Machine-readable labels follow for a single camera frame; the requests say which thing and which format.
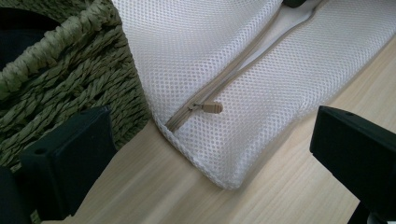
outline green woven basket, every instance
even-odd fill
[[[1,0],[61,26],[0,72],[0,165],[72,115],[110,105],[120,148],[149,119],[118,11],[109,0]]]

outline white mesh laundry bag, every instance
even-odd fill
[[[225,189],[396,31],[393,0],[322,1],[298,25],[279,18],[281,0],[114,4],[158,127]],[[277,21],[281,31],[269,32]]]

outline zipper pull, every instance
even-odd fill
[[[219,114],[223,109],[221,103],[212,101],[203,102],[202,104],[194,104],[191,109],[196,108],[196,106],[199,106],[205,113],[210,114]]]

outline light wood surface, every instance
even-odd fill
[[[396,133],[396,38],[328,105]],[[283,133],[233,191],[212,184],[151,121],[62,223],[347,223],[359,201],[309,152],[315,119]]]

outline zipper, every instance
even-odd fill
[[[290,28],[287,32],[281,35],[274,43],[272,43],[263,53],[261,53],[256,59],[249,62],[245,65],[249,56],[252,55],[252,51],[257,48],[259,43],[265,38],[265,34],[268,32],[269,27],[274,23],[277,19],[279,10],[276,12],[275,16],[265,25],[265,27],[260,31],[260,33],[253,39],[253,41],[247,46],[247,48],[236,58],[234,59],[226,68],[216,76],[210,83],[205,85],[202,89],[200,89],[195,95],[193,95],[190,100],[187,101],[176,113],[170,118],[165,126],[172,133],[175,132],[184,122],[194,113],[195,111],[202,109],[206,113],[219,114],[223,110],[223,106],[220,102],[215,102],[213,99],[219,95],[219,93],[227,87],[230,83],[232,83],[237,77],[245,73],[249,67],[251,67],[254,63],[256,63],[260,58],[265,56],[278,42],[280,42],[283,38],[289,35],[292,31],[297,29],[298,27],[306,24],[312,17],[315,15],[316,11],[320,6],[323,5],[322,1],[319,6],[315,7],[311,13],[311,15],[304,21],[296,24],[292,28]]]

